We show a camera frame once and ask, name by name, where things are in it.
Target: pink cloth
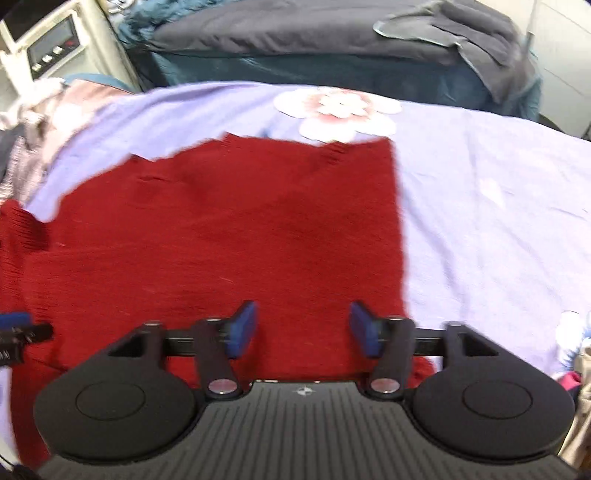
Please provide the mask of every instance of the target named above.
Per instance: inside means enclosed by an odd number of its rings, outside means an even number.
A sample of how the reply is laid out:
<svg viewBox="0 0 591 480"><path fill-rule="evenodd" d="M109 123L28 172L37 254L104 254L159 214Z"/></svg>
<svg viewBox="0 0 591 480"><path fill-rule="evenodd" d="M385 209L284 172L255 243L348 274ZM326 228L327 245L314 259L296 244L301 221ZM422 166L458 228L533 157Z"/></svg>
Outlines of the pink cloth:
<svg viewBox="0 0 591 480"><path fill-rule="evenodd" d="M12 149L6 175L0 183L0 205L10 198L26 204L44 182L61 148L92 122L100 108L130 95L86 80L74 80L68 88L61 83L51 86L54 91L49 96L48 92L44 96L38 94L39 103L31 105L34 99L30 99L18 110L16 121L25 125L25 137L19 137Z"/></svg>
<svg viewBox="0 0 591 480"><path fill-rule="evenodd" d="M560 378L558 383L562 385L565 390L572 390L581 384L581 375L577 372L569 372Z"/></svg>

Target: dark gray cloth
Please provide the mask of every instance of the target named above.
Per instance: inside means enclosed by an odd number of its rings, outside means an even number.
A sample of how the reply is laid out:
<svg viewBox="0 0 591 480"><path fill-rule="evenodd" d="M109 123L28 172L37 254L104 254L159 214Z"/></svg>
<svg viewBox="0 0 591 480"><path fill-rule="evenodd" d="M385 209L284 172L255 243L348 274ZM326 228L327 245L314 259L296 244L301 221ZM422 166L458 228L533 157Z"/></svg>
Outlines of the dark gray cloth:
<svg viewBox="0 0 591 480"><path fill-rule="evenodd" d="M228 54L353 54L460 62L456 51L387 40L374 23L424 0L245 0L202 10L157 28L155 50Z"/></svg>
<svg viewBox="0 0 591 480"><path fill-rule="evenodd" d="M413 42L417 50L434 44L459 52L502 103L538 75L535 60L520 43L509 17L475 0L435 0L390 15L374 30L393 40Z"/></svg>
<svg viewBox="0 0 591 480"><path fill-rule="evenodd" d="M119 25L119 39L128 48L150 41L160 25L234 0L143 0L136 2Z"/></svg>
<svg viewBox="0 0 591 480"><path fill-rule="evenodd" d="M441 0L427 5L424 0L231 2L160 26L149 48L177 56L200 54L214 58L348 54L396 57L444 66L464 60L498 105L535 83L538 71L534 60L528 58L521 65L519 34L508 17L477 2L443 3ZM433 9L442 12L437 17L441 28L430 23Z"/></svg>
<svg viewBox="0 0 591 480"><path fill-rule="evenodd" d="M10 130L0 130L0 181L6 175L10 154L17 138L24 136L25 126L23 124L19 124Z"/></svg>

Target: bed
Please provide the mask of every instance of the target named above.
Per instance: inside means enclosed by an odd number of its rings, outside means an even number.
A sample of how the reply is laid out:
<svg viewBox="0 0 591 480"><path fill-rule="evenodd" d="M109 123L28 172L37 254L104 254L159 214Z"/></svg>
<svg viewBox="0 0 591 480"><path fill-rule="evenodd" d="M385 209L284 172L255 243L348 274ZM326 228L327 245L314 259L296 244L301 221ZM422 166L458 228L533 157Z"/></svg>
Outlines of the bed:
<svg viewBox="0 0 591 480"><path fill-rule="evenodd" d="M122 98L67 144L27 209L50 220L62 195L130 152L157 159L226 131L312 142L277 108L298 88L211 82ZM561 313L591 310L591 144L445 106L402 102L389 118L408 313L422 327L466 322L553 373Z"/></svg>
<svg viewBox="0 0 591 480"><path fill-rule="evenodd" d="M492 64L478 68L480 60L466 56L458 47L460 41L447 44L449 38L440 37L441 30L435 29L431 38L406 27L392 33L378 26L393 12L405 15L424 4L144 0L118 25L118 32L145 89L211 80L331 85L536 121L541 78L533 55L525 57L523 68L516 60L521 58L522 40L511 21L473 0L454 3L470 11L477 5L486 12L487 26L474 22L479 35L495 22L511 31L505 47L510 46L515 65L500 67L505 85L501 92L491 87L499 80L496 73L495 79L489 77L499 64L488 57ZM482 59L481 55L486 56L477 47L476 56Z"/></svg>

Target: beige fabric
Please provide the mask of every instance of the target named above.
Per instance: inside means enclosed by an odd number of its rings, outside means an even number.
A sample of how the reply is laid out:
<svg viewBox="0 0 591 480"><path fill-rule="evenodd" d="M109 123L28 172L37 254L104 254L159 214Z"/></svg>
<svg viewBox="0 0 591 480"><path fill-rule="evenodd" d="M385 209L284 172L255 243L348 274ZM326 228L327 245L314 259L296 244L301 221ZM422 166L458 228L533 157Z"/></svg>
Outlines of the beige fabric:
<svg viewBox="0 0 591 480"><path fill-rule="evenodd" d="M0 183L0 205L9 198L26 204L68 140L88 126L100 108L118 97L131 95L86 80L74 80L68 88L47 88L44 92L53 95L38 95L41 101L36 105L30 99L22 100L15 118L13 112L0 116L0 123L5 125L25 125L25 138L16 141Z"/></svg>
<svg viewBox="0 0 591 480"><path fill-rule="evenodd" d="M579 353L581 373L579 404L573 424L558 455L575 468L581 468L588 452L591 452L591 346Z"/></svg>

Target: control panel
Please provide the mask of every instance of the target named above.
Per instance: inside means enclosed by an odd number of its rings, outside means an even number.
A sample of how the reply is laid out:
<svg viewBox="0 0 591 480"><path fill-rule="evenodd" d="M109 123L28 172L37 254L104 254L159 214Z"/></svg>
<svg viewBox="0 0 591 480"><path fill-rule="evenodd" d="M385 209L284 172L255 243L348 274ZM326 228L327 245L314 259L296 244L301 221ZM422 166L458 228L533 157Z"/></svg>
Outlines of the control panel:
<svg viewBox="0 0 591 480"><path fill-rule="evenodd" d="M37 80L80 46L71 15L48 30L27 48L31 77Z"/></svg>

